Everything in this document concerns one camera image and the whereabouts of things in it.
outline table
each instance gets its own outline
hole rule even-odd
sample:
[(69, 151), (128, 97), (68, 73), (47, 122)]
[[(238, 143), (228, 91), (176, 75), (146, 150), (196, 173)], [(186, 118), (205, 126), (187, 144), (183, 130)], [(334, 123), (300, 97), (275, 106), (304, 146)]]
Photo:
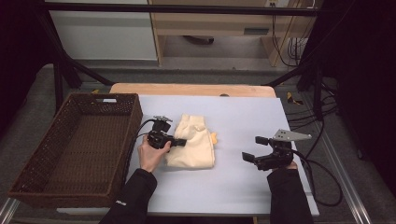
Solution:
[[(151, 119), (153, 115), (163, 115), (154, 113), (158, 111), (173, 119), (174, 126), (179, 119), (180, 111), (199, 113), (205, 114), (209, 131), (213, 129), (213, 132), (218, 132), (219, 142), (215, 145), (214, 168), (192, 171), (166, 167), (164, 164), (157, 168), (154, 174), (159, 185), (148, 206), (151, 215), (259, 217), (269, 214), (271, 193), (265, 177), (270, 173), (257, 171), (254, 165), (243, 161), (241, 152), (246, 151), (256, 156), (269, 154), (272, 149), (255, 144), (254, 134), (270, 137), (279, 128), (289, 128), (283, 108), (272, 88), (243, 85), (119, 83), (114, 85), (110, 92), (138, 93), (144, 112), (143, 121)], [(221, 94), (232, 97), (219, 97)], [(227, 113), (224, 113), (224, 108), (228, 108)], [(246, 118), (241, 117), (241, 114), (246, 113), (250, 113), (255, 119), (250, 115)], [(141, 133), (149, 131), (149, 128), (146, 126)], [(302, 167), (298, 158), (295, 158), (295, 161)], [(137, 153), (133, 153), (129, 175), (137, 167)], [(299, 169), (299, 172), (311, 213), (318, 216), (318, 208), (304, 169)], [(107, 210), (108, 208), (58, 209), (59, 212), (72, 215), (103, 215)]]

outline brown basket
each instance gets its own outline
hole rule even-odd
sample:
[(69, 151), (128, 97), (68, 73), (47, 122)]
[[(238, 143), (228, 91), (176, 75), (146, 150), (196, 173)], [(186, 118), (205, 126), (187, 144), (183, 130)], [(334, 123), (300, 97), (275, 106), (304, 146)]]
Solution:
[(8, 196), (33, 207), (109, 207), (142, 117), (134, 93), (70, 94)]

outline black sleeve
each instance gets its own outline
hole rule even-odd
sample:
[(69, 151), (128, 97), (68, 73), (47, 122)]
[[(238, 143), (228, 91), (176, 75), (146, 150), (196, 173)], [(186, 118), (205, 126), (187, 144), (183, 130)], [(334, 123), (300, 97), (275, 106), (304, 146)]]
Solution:
[(267, 180), (272, 192), (271, 224), (314, 223), (297, 170), (278, 169)]
[(116, 202), (99, 223), (145, 223), (149, 199), (156, 188), (157, 180), (152, 173), (136, 169)]

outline folded cloth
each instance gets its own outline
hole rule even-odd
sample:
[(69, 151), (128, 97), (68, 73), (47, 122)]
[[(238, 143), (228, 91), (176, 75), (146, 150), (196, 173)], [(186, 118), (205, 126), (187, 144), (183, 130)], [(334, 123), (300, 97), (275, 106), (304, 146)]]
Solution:
[(183, 114), (174, 137), (187, 139), (187, 143), (184, 147), (172, 147), (165, 155), (168, 166), (212, 168), (215, 165), (212, 137), (203, 116)]

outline person's left hand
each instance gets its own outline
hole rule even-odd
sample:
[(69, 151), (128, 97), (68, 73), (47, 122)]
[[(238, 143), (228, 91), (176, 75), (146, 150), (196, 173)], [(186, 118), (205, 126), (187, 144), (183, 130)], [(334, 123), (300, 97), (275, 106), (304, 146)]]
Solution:
[(153, 172), (160, 164), (163, 155), (170, 150), (171, 142), (168, 141), (163, 148), (155, 149), (149, 144), (148, 136), (143, 136), (142, 144), (137, 148), (139, 153), (140, 168)]

